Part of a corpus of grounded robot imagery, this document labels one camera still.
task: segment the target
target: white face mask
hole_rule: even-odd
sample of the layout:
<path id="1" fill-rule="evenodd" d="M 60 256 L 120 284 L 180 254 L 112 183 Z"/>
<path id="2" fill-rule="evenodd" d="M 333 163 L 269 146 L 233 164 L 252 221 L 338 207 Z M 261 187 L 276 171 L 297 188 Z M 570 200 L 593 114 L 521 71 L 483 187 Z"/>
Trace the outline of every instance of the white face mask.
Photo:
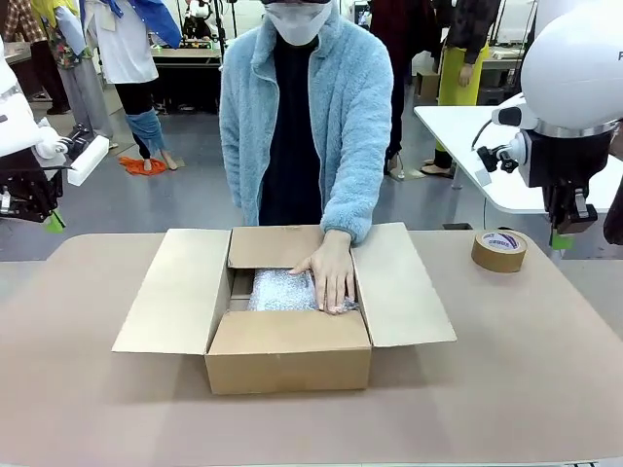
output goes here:
<path id="1" fill-rule="evenodd" d="M 304 46 L 318 35 L 332 8 L 332 2 L 271 3 L 266 6 L 266 16 L 285 42 L 292 46 Z"/>

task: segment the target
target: yellow pants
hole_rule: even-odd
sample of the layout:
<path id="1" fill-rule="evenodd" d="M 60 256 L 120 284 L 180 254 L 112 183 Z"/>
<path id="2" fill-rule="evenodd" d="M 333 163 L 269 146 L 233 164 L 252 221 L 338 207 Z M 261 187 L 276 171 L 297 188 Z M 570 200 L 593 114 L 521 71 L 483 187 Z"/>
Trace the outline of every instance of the yellow pants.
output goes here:
<path id="1" fill-rule="evenodd" d="M 469 85 L 465 88 L 458 85 L 458 76 L 465 60 L 465 49 L 455 47 L 444 50 L 444 62 L 441 69 L 441 85 L 439 88 L 439 105 L 476 105 L 480 75 L 483 71 L 483 61 L 489 56 L 489 45 L 486 45 L 474 64 L 474 73 Z M 437 150 L 445 151 L 437 141 Z"/>

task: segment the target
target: white shirt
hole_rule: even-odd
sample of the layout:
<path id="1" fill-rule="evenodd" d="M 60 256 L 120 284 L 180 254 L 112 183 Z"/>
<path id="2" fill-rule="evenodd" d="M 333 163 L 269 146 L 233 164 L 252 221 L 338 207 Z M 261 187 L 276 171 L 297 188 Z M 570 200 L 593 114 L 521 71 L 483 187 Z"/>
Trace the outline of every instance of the white shirt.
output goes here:
<path id="1" fill-rule="evenodd" d="M 149 83 L 158 78 L 152 58 L 147 27 L 127 0 L 117 0 L 124 12 L 118 18 L 99 0 L 85 2 L 85 29 L 99 45 L 108 83 Z"/>

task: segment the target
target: cardboard box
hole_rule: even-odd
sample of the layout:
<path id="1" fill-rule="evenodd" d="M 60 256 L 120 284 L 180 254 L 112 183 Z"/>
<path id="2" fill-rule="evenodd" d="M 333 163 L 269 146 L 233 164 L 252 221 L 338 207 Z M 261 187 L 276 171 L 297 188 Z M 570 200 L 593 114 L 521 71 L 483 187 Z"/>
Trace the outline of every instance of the cardboard box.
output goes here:
<path id="1" fill-rule="evenodd" d="M 440 75 L 432 70 L 416 68 L 416 97 L 421 102 L 434 102 L 439 93 Z"/>
<path id="2" fill-rule="evenodd" d="M 292 268 L 318 226 L 170 230 L 113 346 L 203 355 L 215 394 L 363 389 L 373 347 L 455 341 L 403 224 L 351 249 L 361 311 L 247 311 L 257 268 Z"/>

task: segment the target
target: black shirt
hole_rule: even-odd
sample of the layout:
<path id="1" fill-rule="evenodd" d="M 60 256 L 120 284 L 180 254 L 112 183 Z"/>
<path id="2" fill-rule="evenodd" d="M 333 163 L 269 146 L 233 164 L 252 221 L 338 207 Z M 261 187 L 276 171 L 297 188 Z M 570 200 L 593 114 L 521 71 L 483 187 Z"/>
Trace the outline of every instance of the black shirt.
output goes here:
<path id="1" fill-rule="evenodd" d="M 264 174 L 261 226 L 320 223 L 320 159 L 313 146 L 308 74 L 317 41 L 292 47 L 277 35 L 275 73 L 279 105 L 271 161 Z"/>

